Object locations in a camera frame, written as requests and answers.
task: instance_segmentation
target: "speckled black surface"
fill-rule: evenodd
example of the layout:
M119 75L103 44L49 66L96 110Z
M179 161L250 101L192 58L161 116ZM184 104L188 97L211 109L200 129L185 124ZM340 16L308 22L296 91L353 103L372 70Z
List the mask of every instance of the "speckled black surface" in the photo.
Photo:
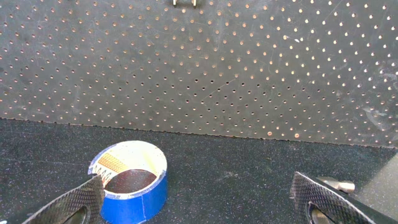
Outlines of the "speckled black surface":
M397 154L373 147L4 119L0 135L0 220L76 187L97 153L127 140L155 144L167 157L168 200L148 223L295 223L289 199L295 170L352 180L360 191ZM381 190L382 185L396 186L394 176L370 192L378 196L372 208L397 218L397 209L391 208L397 196ZM367 202L366 196L356 197Z

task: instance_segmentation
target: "blue tape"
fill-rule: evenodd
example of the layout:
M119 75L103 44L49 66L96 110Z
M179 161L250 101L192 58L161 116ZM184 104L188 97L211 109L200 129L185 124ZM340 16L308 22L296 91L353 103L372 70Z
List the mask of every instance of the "blue tape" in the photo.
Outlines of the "blue tape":
M162 209L167 198L167 172L143 192L129 199L110 198L105 195L101 216L112 224L142 223Z

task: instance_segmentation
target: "black countertop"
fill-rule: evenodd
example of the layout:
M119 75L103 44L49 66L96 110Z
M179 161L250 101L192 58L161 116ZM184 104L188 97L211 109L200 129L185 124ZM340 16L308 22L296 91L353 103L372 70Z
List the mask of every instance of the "black countertop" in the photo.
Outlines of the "black countertop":
M353 197L398 219L398 151L0 119L0 220L82 182L121 141L160 147L169 196L148 223L295 223L294 171L353 181Z

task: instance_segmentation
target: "pegboard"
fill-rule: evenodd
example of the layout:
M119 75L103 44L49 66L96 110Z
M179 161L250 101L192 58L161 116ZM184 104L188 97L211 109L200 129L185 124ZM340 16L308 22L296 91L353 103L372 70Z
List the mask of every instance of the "pegboard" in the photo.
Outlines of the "pegboard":
M396 147L398 4L0 2L0 116Z

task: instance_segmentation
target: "roll of tape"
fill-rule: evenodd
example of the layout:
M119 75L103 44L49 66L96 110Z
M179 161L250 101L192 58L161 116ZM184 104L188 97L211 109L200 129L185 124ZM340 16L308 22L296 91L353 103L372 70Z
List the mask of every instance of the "roll of tape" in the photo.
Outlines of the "roll of tape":
M113 224L142 223L155 216L167 198L167 161L143 141L126 141L100 152L88 168L101 174L105 189L102 217Z

